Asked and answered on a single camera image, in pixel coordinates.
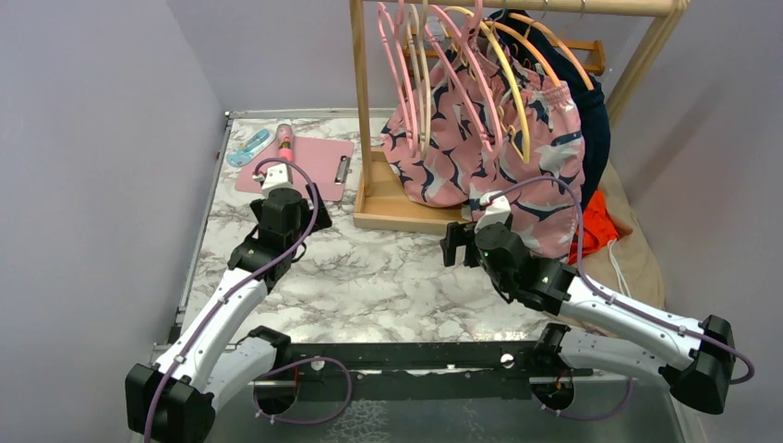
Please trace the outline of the orange shorts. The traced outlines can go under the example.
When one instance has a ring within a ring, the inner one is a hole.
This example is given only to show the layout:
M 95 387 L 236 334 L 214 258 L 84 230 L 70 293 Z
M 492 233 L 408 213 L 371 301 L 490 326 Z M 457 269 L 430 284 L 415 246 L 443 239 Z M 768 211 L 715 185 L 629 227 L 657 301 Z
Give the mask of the orange shorts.
M 583 257 L 595 254 L 611 241 L 620 239 L 620 232 L 608 214 L 604 194 L 597 190 L 584 209 L 584 234 L 572 240 L 567 262 L 577 262 L 577 243 L 583 240 Z

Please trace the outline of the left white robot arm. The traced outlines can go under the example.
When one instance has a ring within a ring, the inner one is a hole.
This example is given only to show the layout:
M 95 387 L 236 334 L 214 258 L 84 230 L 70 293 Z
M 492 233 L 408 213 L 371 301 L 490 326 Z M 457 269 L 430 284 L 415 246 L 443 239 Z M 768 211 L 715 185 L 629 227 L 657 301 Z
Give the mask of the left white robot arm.
M 289 370 L 287 335 L 261 328 L 233 352 L 230 340 L 291 268 L 305 239 L 331 227 L 315 185 L 301 194 L 279 188 L 250 205 L 257 224 L 232 251 L 227 269 L 193 323 L 151 365 L 125 380 L 129 428 L 152 442 L 202 442 L 216 413 L 251 379 Z

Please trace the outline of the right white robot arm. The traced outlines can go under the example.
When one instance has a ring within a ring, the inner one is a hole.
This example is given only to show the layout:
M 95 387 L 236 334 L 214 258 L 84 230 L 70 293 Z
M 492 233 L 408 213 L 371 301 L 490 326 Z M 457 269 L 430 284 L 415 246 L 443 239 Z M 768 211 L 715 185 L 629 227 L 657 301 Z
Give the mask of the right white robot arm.
M 668 385 L 671 396 L 701 413 L 725 410 L 737 356 L 730 323 L 710 315 L 680 317 L 613 292 L 556 259 L 533 256 L 502 223 L 477 229 L 451 222 L 440 240 L 443 263 L 464 264 L 488 275 L 508 304 L 580 320 L 608 332 L 600 337 L 563 325 L 549 326 L 533 350 L 533 363 L 554 376 L 565 367 L 598 369 Z

